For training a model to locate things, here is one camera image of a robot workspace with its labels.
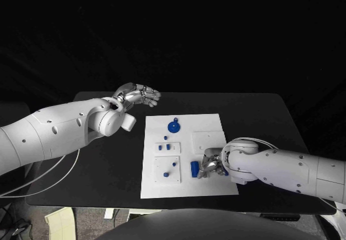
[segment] blue cylinder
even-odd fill
[[[192,161],[192,162],[191,162],[191,176],[192,176],[194,178],[198,177],[199,171],[201,171],[201,164],[199,164],[198,161]]]

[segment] robotic hand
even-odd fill
[[[0,175],[65,156],[96,139],[110,137],[120,127],[132,131],[136,118],[126,112],[135,104],[156,106],[160,96],[150,87],[127,83],[113,97],[47,107],[0,127]]]
[[[346,204],[345,161],[276,148],[260,152],[254,141],[237,138],[224,148],[205,150],[198,177],[207,177],[208,172],[230,175],[234,183],[246,185],[260,179],[282,189]]]

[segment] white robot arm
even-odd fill
[[[199,177],[211,170],[220,175],[228,172],[234,183],[246,185],[260,179],[282,189],[346,204],[345,161],[280,149],[260,152],[254,141],[234,140],[224,148],[205,150]]]
[[[73,153],[120,127],[132,131],[136,118],[126,112],[135,104],[156,106],[160,96],[150,87],[127,83],[113,97],[47,107],[0,127],[0,175]]]

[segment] white cable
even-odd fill
[[[251,137],[238,137],[235,138],[233,141],[235,140],[251,140],[251,141],[256,141],[261,144],[266,144],[271,149],[279,149],[270,142],[261,140],[261,139],[257,139],[257,138],[251,138]]]
[[[37,194],[45,192],[48,189],[51,189],[51,188],[65,179],[65,177],[70,175],[70,173],[71,173],[71,171],[73,171],[73,169],[74,169],[74,167],[75,167],[75,165],[77,165],[77,162],[78,162],[80,151],[81,151],[81,149],[78,149],[77,158],[75,158],[74,165],[73,165],[70,171],[67,172],[67,174],[65,174],[65,176],[62,177],[62,179],[61,179],[52,186],[49,186],[49,187],[48,187],[47,189],[44,189],[42,191],[39,191],[39,192],[37,192],[37,193],[32,193],[32,194],[29,194],[29,195],[24,195],[24,196],[5,196],[5,195],[8,195],[9,193],[15,192],[16,190],[22,189],[25,186],[28,186],[28,185],[29,185],[31,183],[34,183],[35,181],[38,181],[38,180],[52,171],[52,169],[57,167],[57,165],[58,165],[58,164],[61,163],[61,161],[64,160],[65,156],[61,158],[60,162],[52,166],[52,168],[51,168],[37,179],[34,179],[29,183],[26,183],[24,186],[18,187],[18,188],[13,189],[12,191],[3,193],[3,194],[0,195],[0,199],[29,197],[29,196],[32,196],[32,195],[37,195]]]
[[[335,207],[323,198],[319,197],[319,199],[333,208],[336,209],[339,212],[342,212],[342,214],[346,214],[344,210],[341,210],[338,207]]]

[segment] black curtain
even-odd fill
[[[3,8],[0,100],[34,112],[127,82],[162,92],[276,93],[312,154],[344,160],[345,4],[282,4]]]

